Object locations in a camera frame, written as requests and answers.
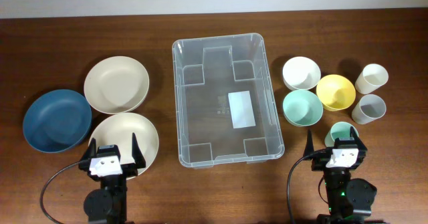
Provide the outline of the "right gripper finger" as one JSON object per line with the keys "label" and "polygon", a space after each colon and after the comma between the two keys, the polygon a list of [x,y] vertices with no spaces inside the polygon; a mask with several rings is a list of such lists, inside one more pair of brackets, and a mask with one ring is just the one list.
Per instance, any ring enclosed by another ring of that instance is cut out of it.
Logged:
{"label": "right gripper finger", "polygon": [[312,140],[312,132],[310,129],[308,129],[303,157],[308,156],[310,158],[313,153],[314,153],[314,144]]}
{"label": "right gripper finger", "polygon": [[355,143],[355,145],[357,145],[357,147],[361,147],[362,142],[353,126],[350,127],[350,139]]}

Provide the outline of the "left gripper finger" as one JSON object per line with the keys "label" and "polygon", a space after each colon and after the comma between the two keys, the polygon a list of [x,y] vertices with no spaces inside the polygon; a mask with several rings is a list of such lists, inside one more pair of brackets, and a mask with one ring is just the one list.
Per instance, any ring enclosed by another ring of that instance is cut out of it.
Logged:
{"label": "left gripper finger", "polygon": [[136,135],[134,132],[132,133],[132,157],[135,161],[136,166],[145,165],[145,159],[141,153],[141,150],[139,148],[138,141],[136,139]]}
{"label": "left gripper finger", "polygon": [[81,160],[90,160],[96,155],[96,139],[92,138]]}

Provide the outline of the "mint green cup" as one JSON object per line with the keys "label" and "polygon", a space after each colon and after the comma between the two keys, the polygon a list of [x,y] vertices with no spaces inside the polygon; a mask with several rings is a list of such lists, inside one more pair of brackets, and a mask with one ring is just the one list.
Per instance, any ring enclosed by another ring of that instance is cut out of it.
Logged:
{"label": "mint green cup", "polygon": [[350,129],[354,128],[356,134],[358,134],[357,129],[348,122],[337,122],[329,130],[328,134],[324,139],[324,143],[327,147],[333,147],[334,141],[337,138],[350,138]]}

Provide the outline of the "beige plate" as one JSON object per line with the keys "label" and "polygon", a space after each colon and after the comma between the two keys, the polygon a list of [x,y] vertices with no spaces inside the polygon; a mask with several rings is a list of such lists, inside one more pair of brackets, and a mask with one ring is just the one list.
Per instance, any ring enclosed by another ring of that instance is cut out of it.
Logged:
{"label": "beige plate", "polygon": [[84,95],[95,110],[105,114],[130,112],[148,95],[150,78],[136,59],[113,56],[98,62],[84,81]]}
{"label": "beige plate", "polygon": [[132,157],[132,134],[135,134],[138,147],[146,161],[146,167],[138,169],[138,176],[154,162],[159,150],[159,137],[153,123],[146,117],[126,112],[115,114],[103,120],[90,136],[96,146],[116,145],[120,151],[120,163],[134,161]]}

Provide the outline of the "dark blue plate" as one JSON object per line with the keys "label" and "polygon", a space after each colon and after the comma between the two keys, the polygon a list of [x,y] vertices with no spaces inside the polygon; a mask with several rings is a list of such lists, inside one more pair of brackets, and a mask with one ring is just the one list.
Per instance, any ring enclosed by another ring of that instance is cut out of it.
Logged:
{"label": "dark blue plate", "polygon": [[59,89],[40,96],[23,119],[23,135],[34,149],[59,153],[79,145],[88,135],[92,110],[80,93]]}

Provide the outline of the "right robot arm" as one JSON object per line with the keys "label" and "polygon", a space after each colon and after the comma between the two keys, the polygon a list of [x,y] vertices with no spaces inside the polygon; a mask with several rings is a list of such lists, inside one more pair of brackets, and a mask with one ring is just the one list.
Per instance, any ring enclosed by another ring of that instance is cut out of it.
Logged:
{"label": "right robot arm", "polygon": [[317,223],[364,223],[371,216],[377,188],[364,179],[351,177],[351,171],[362,164],[366,153],[367,147],[353,127],[350,136],[336,138],[334,146],[317,151],[312,133],[308,132],[303,158],[312,162],[313,171],[323,172],[329,208],[329,214],[317,216]]}

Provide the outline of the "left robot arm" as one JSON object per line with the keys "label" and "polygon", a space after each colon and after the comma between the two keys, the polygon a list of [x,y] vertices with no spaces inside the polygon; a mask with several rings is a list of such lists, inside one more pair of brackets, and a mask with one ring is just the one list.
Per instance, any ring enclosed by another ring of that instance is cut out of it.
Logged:
{"label": "left robot arm", "polygon": [[89,223],[125,223],[127,220],[126,180],[136,177],[138,169],[146,166],[135,134],[131,144],[134,161],[122,164],[120,157],[118,146],[97,147],[93,138],[80,159],[79,169],[100,183],[100,188],[91,191],[84,200],[84,212]]}

